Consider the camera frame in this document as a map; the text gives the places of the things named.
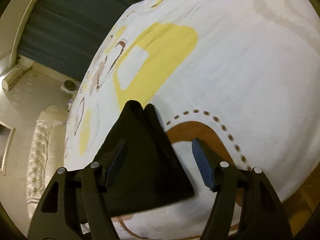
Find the black pants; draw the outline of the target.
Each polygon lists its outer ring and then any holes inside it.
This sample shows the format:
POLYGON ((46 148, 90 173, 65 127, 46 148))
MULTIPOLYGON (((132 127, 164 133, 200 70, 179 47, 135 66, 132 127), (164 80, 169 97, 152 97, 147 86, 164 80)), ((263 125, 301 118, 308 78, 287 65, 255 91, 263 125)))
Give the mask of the black pants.
POLYGON ((152 104, 125 103, 93 160, 105 160, 110 166, 103 178, 103 198, 111 217, 165 206, 195 194, 152 104))

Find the cream tufted headboard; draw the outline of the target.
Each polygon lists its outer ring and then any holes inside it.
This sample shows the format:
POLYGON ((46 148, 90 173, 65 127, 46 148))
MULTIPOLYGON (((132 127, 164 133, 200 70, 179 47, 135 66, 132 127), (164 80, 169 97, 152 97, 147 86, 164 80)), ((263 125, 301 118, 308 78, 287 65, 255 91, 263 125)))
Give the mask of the cream tufted headboard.
POLYGON ((26 176, 26 205, 30 220, 52 176, 63 166, 67 116, 65 109, 49 106, 36 121, 26 176))

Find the patterned white bed sheet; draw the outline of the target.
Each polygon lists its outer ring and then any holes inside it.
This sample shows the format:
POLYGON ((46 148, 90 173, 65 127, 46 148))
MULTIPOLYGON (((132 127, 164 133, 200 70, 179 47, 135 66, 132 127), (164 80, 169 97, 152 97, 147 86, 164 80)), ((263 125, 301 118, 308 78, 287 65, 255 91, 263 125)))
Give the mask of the patterned white bed sheet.
POLYGON ((144 0, 106 36, 71 107, 65 166, 93 160, 125 102, 155 106, 195 197, 116 219, 121 239, 198 239, 215 194, 191 152, 217 142, 280 200, 319 165, 319 16, 308 0, 144 0))

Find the dark teal curtain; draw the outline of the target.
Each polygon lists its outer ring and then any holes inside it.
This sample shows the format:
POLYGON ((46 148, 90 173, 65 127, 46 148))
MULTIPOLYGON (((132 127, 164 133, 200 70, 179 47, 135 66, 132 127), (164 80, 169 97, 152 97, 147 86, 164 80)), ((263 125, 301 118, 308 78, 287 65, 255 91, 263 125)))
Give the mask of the dark teal curtain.
POLYGON ((37 0, 18 54, 81 81, 120 16, 142 0, 37 0))

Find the framed wall picture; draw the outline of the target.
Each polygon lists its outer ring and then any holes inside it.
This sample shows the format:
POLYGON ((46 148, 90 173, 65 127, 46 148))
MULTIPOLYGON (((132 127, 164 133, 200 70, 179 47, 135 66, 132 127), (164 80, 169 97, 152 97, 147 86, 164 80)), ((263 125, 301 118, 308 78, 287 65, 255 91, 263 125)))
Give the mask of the framed wall picture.
POLYGON ((0 144, 0 161, 1 161, 1 174, 5 175, 7 158, 10 151, 11 142, 15 133, 15 128, 9 126, 3 121, 0 121, 1 127, 1 144, 0 144))

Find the white wall air conditioner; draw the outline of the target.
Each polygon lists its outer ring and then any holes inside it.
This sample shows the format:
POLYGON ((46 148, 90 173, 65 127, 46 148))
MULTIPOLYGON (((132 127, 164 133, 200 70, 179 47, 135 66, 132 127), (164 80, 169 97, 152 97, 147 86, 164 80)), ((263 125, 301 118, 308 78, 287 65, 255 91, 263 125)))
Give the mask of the white wall air conditioner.
POLYGON ((16 64, 14 68, 2 80, 2 88, 6 91, 12 89, 15 83, 30 69, 32 66, 27 67, 21 64, 16 64))

